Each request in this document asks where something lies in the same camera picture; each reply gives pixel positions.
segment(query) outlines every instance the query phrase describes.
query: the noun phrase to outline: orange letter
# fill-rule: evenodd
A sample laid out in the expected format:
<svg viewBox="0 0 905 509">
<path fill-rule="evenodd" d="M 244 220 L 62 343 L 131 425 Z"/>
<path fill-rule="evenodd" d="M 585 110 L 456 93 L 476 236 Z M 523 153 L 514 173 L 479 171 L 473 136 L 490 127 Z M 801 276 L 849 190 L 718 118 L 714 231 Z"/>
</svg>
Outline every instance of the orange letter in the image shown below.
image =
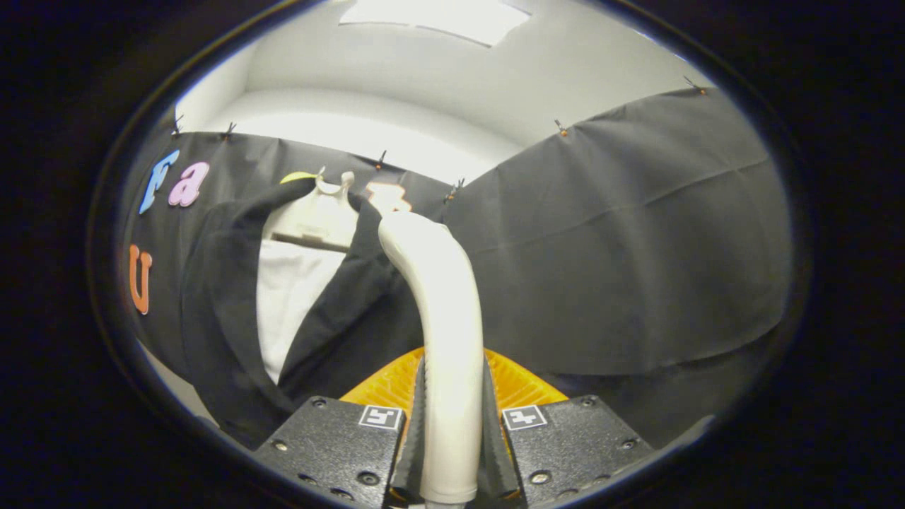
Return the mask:
<svg viewBox="0 0 905 509">
<path fill-rule="evenodd" d="M 151 269 L 151 255 L 141 253 L 141 295 L 138 295 L 136 283 L 136 265 L 138 264 L 138 246 L 129 246 L 129 289 L 132 291 L 132 302 L 141 314 L 148 314 L 148 271 Z"/>
</svg>

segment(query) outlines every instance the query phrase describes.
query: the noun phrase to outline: screw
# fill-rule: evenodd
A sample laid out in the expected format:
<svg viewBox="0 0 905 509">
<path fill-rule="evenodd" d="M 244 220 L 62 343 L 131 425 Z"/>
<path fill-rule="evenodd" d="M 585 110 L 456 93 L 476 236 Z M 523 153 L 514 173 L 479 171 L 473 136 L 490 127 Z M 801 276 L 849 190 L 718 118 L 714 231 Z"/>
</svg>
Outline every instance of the screw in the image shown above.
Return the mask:
<svg viewBox="0 0 905 509">
<path fill-rule="evenodd" d="M 342 490 L 339 489 L 339 488 L 333 488 L 333 489 L 330 490 L 330 492 L 331 492 L 332 494 L 338 496 L 339 498 L 345 498 L 346 500 L 355 500 L 355 498 L 353 498 L 352 495 L 350 495 L 350 494 L 348 494 L 348 493 L 342 491 Z"/>
<path fill-rule="evenodd" d="M 380 482 L 380 477 L 370 472 L 362 472 L 358 474 L 358 482 L 363 485 L 373 486 Z"/>
<path fill-rule="evenodd" d="M 545 471 L 535 472 L 531 474 L 530 480 L 533 485 L 544 485 L 550 482 L 550 473 Z"/>
</svg>

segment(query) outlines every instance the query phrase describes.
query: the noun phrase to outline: binder clip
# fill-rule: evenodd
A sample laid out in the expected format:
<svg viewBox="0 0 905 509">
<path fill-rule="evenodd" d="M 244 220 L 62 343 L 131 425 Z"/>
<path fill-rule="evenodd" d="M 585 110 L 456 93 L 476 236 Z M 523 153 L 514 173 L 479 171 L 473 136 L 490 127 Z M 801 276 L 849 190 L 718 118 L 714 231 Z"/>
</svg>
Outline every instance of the binder clip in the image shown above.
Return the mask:
<svg viewBox="0 0 905 509">
<path fill-rule="evenodd" d="M 455 183 L 455 186 L 452 186 L 452 190 L 450 190 L 449 194 L 443 199 L 443 204 L 446 205 L 447 202 L 452 201 L 455 198 L 455 194 L 459 192 L 465 185 L 465 178 L 460 178 L 458 182 Z"/>
<path fill-rule="evenodd" d="M 233 134 L 233 130 L 235 129 L 236 125 L 238 125 L 238 124 L 234 124 L 234 123 L 230 122 L 229 128 L 226 129 L 226 132 L 220 133 L 220 139 L 222 139 L 223 141 L 227 141 L 230 138 L 230 135 Z"/>
<path fill-rule="evenodd" d="M 173 120 L 173 132 L 170 133 L 170 136 L 172 136 L 173 139 L 179 138 L 179 135 L 182 134 L 181 132 L 179 132 L 179 121 L 183 117 L 185 117 L 185 114 L 179 115 L 178 119 Z"/>
<path fill-rule="evenodd" d="M 688 83 L 692 87 L 692 89 L 698 91 L 700 95 L 707 95 L 707 91 L 694 84 L 691 80 L 688 79 L 688 76 L 682 76 L 682 78 L 685 78 L 685 82 Z"/>
<path fill-rule="evenodd" d="M 553 119 L 553 121 L 557 124 L 557 127 L 559 128 L 560 136 L 562 136 L 563 138 L 568 136 L 568 132 L 566 132 L 566 128 L 564 128 L 563 125 L 559 123 L 559 120 Z"/>
</svg>

